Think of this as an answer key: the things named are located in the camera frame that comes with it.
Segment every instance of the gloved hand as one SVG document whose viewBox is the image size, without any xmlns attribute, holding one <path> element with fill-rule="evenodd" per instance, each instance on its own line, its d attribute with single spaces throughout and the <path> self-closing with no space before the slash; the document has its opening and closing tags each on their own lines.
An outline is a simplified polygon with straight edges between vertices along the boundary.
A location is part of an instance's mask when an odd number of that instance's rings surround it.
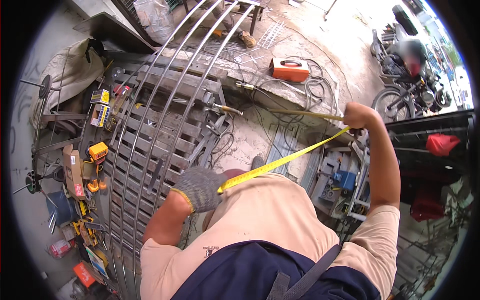
<svg viewBox="0 0 480 300">
<path fill-rule="evenodd" d="M 222 202 L 217 190 L 227 181 L 224 174 L 216 174 L 210 169 L 193 167 L 183 172 L 170 191 L 181 194 L 190 206 L 190 212 L 207 212 Z"/>
</svg>

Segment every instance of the plastic bag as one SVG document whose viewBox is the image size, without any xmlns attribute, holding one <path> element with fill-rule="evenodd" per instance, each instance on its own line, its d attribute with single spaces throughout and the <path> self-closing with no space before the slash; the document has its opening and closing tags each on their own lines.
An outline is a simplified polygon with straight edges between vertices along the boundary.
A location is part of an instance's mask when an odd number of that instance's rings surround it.
<svg viewBox="0 0 480 300">
<path fill-rule="evenodd" d="M 159 44 L 165 44 L 175 30 L 173 15 L 165 0 L 137 0 L 133 3 L 140 24 Z"/>
</svg>

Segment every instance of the red plastic bag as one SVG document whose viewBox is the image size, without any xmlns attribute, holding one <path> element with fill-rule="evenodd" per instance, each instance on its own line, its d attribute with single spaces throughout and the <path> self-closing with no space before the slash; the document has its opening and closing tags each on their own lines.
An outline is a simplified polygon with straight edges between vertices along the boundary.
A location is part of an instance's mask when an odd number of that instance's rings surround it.
<svg viewBox="0 0 480 300">
<path fill-rule="evenodd" d="M 459 142 L 460 139 L 454 135 L 434 133 L 428 136 L 425 147 L 435 156 L 448 156 Z"/>
</svg>

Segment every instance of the shoe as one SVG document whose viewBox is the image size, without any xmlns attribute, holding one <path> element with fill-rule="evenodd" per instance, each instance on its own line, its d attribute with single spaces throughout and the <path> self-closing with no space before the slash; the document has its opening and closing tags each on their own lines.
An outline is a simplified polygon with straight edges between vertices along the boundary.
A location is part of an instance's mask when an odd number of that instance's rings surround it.
<svg viewBox="0 0 480 300">
<path fill-rule="evenodd" d="M 245 43 L 247 48 L 253 48 L 257 44 L 253 36 L 251 36 L 248 31 L 241 31 L 239 33 L 239 38 Z"/>
<path fill-rule="evenodd" d="M 254 170 L 264 165 L 265 165 L 264 159 L 261 156 L 257 155 L 253 158 L 252 167 L 250 168 L 250 170 Z"/>
</svg>

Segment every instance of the welding machine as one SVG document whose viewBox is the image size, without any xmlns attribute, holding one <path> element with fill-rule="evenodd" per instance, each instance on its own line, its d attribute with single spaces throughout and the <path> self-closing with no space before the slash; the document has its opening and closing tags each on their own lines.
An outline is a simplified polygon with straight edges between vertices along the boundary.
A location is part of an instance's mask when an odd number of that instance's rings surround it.
<svg viewBox="0 0 480 300">
<path fill-rule="evenodd" d="M 272 77 L 293 82 L 303 82 L 309 75 L 306 60 L 272 58 L 270 62 Z"/>
</svg>

